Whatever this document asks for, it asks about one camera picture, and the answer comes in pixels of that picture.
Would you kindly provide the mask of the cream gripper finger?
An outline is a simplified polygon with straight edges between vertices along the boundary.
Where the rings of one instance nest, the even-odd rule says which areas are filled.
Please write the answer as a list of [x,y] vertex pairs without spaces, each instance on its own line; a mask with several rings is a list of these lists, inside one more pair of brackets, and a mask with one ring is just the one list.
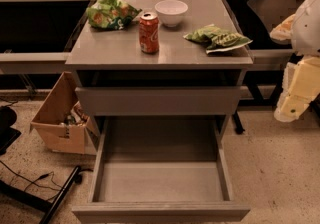
[[280,122],[292,122],[298,120],[308,106],[309,102],[301,97],[281,96],[274,111],[274,117]]
[[284,21],[282,21],[279,25],[272,29],[269,33],[270,38],[273,41],[285,43],[291,40],[292,34],[292,24],[294,21],[295,15],[292,14],[287,17]]

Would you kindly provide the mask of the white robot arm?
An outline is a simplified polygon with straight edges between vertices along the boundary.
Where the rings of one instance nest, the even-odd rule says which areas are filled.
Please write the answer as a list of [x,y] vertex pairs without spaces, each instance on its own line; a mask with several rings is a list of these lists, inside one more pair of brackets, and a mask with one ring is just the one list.
[[302,59],[288,63],[283,91],[274,117],[281,122],[297,120],[320,94],[320,0],[305,0],[297,11],[270,32],[278,41],[291,40]]

